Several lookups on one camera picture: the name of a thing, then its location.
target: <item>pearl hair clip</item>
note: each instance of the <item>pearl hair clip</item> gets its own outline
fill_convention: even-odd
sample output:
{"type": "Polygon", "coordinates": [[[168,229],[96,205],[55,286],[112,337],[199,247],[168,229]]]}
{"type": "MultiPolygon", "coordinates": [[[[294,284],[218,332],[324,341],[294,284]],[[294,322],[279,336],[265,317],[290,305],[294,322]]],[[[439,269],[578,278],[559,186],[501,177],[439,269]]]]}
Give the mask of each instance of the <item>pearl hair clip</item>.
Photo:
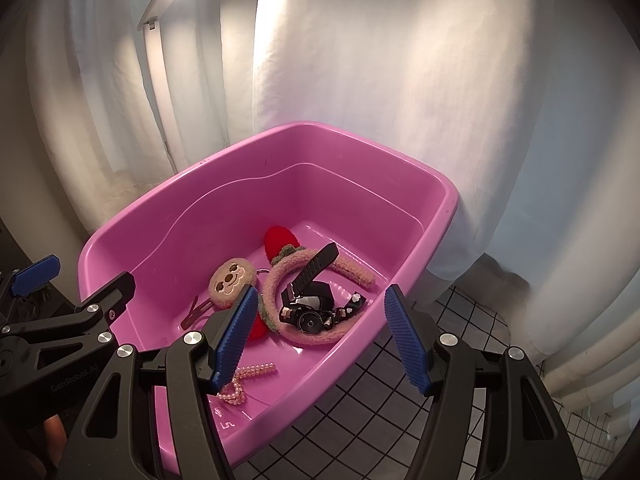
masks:
{"type": "Polygon", "coordinates": [[[240,383],[240,381],[248,377],[257,377],[258,375],[268,374],[270,372],[274,372],[275,370],[276,365],[273,363],[240,367],[234,373],[234,378],[231,379],[231,382],[229,384],[225,384],[225,386],[223,386],[222,388],[222,391],[220,391],[220,393],[217,394],[216,397],[234,406],[242,404],[246,400],[246,395],[244,394],[244,390],[242,389],[242,384],[240,383]],[[224,391],[229,387],[233,388],[233,393],[224,393],[224,391]]]}

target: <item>blue ridged finger pad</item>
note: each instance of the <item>blue ridged finger pad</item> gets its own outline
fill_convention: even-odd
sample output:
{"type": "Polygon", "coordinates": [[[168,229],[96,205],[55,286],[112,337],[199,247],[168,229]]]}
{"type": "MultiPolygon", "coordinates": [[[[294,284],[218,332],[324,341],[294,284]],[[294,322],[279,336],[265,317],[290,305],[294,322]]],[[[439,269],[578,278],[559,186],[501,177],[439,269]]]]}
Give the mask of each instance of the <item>blue ridged finger pad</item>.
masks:
{"type": "Polygon", "coordinates": [[[233,379],[257,313],[258,291],[252,286],[244,295],[234,318],[216,348],[216,369],[211,383],[217,392],[233,379]]]}
{"type": "Polygon", "coordinates": [[[425,395],[431,384],[427,375],[427,352],[402,306],[402,301],[391,287],[385,292],[385,317],[409,382],[425,395]]]}

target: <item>silver screw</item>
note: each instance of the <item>silver screw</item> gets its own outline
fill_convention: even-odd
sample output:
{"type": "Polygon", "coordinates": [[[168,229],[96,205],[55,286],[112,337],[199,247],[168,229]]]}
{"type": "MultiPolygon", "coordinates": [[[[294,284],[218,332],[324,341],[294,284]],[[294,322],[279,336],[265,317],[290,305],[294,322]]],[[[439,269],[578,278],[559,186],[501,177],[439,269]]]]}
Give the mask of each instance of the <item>silver screw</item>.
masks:
{"type": "Polygon", "coordinates": [[[118,357],[129,357],[131,354],[133,354],[133,346],[122,345],[120,348],[118,348],[116,354],[118,355],[118,357]]]}
{"type": "Polygon", "coordinates": [[[518,348],[517,346],[510,347],[508,354],[511,359],[516,359],[516,361],[522,361],[524,359],[522,348],[518,348]]]}
{"type": "Polygon", "coordinates": [[[108,343],[113,338],[113,334],[111,332],[102,332],[98,336],[98,343],[108,343]]]}
{"type": "Polygon", "coordinates": [[[442,334],[440,336],[440,342],[444,346],[455,346],[458,344],[458,338],[453,334],[442,334]]]}
{"type": "Polygon", "coordinates": [[[182,340],[187,343],[187,345],[195,345],[202,341],[202,334],[200,332],[187,332],[182,340]]]}

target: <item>pink fuzzy headband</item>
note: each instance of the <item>pink fuzzy headband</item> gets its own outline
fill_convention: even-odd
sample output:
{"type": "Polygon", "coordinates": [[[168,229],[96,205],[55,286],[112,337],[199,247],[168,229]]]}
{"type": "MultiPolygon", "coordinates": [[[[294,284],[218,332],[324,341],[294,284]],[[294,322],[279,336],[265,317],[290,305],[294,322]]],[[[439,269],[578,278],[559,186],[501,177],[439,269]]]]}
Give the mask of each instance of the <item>pink fuzzy headband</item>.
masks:
{"type": "MultiPolygon", "coordinates": [[[[280,309],[276,305],[278,285],[292,270],[301,269],[308,264],[316,253],[317,251],[313,249],[303,249],[281,259],[270,270],[262,287],[262,302],[259,307],[260,316],[271,330],[278,332],[295,344],[325,345],[338,342],[357,322],[361,312],[364,310],[363,308],[351,319],[338,323],[331,330],[326,330],[316,335],[305,334],[296,327],[280,321],[280,309]]],[[[339,255],[329,268],[366,290],[371,290],[376,283],[376,275],[371,270],[344,256],[339,255]]]]}

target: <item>blue gripper pad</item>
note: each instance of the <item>blue gripper pad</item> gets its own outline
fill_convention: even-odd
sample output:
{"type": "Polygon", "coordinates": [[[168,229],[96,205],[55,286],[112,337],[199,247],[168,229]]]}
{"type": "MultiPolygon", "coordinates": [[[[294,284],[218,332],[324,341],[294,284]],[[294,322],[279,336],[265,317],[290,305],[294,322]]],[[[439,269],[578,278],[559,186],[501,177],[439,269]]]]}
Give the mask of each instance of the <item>blue gripper pad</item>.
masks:
{"type": "Polygon", "coordinates": [[[385,292],[385,317],[409,382],[425,395],[431,384],[427,375],[427,352],[402,305],[401,298],[391,286],[385,292]]]}
{"type": "Polygon", "coordinates": [[[251,286],[242,298],[233,319],[226,327],[225,335],[222,336],[216,347],[216,367],[211,383],[217,392],[234,378],[242,350],[244,350],[257,313],[258,291],[254,286],[251,286]]]}
{"type": "Polygon", "coordinates": [[[60,260],[50,254],[46,258],[21,270],[15,275],[11,293],[14,296],[25,297],[34,290],[53,280],[60,273],[60,260]]]}

